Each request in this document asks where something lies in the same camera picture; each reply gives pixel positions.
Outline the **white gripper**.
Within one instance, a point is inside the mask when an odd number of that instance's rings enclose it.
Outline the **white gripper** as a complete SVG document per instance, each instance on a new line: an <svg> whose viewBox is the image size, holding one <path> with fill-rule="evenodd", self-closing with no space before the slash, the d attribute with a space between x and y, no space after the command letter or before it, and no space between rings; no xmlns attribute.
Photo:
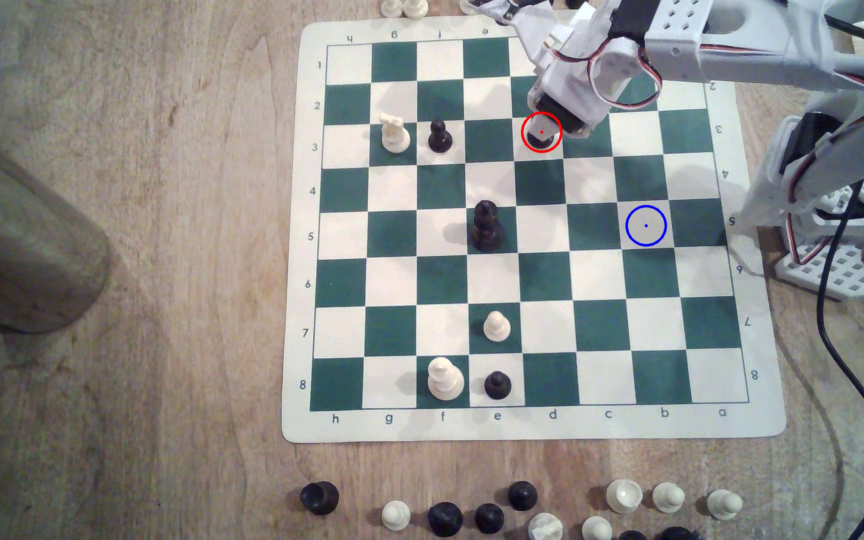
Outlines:
<svg viewBox="0 0 864 540"><path fill-rule="evenodd" d="M636 112L661 94L645 45L654 10L578 10L566 24L551 1L477 1L477 13L528 37L528 136L539 143L585 138L612 111Z"/></svg>

